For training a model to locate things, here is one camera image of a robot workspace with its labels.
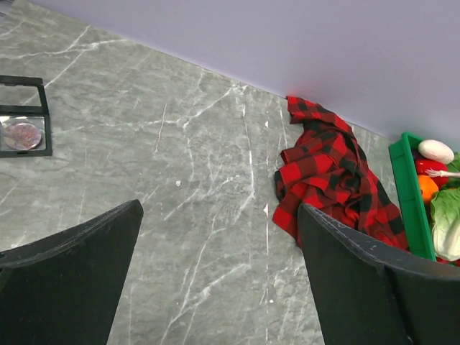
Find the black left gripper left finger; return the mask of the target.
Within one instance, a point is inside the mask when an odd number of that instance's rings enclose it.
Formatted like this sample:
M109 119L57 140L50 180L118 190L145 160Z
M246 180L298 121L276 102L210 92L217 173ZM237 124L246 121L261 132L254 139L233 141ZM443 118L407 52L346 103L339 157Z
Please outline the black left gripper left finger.
M138 200L1 253L2 344L106 344L143 218Z

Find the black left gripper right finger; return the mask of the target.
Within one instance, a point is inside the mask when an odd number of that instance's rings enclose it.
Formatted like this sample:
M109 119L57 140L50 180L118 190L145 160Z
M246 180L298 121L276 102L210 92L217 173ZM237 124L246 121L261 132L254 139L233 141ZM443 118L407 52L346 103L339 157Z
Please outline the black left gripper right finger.
M458 344L459 268L417 257L308 204L301 249L325 344Z

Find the red black plaid shirt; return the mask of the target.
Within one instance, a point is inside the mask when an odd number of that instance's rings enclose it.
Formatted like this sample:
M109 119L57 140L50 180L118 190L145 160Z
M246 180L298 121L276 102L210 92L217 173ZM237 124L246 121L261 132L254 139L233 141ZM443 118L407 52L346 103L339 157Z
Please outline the red black plaid shirt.
M306 203L391 247L408 250L399 208L368 166L351 127L318 103L287 97L291 124L302 124L274 174L279 201L273 222L300 240L298 208Z

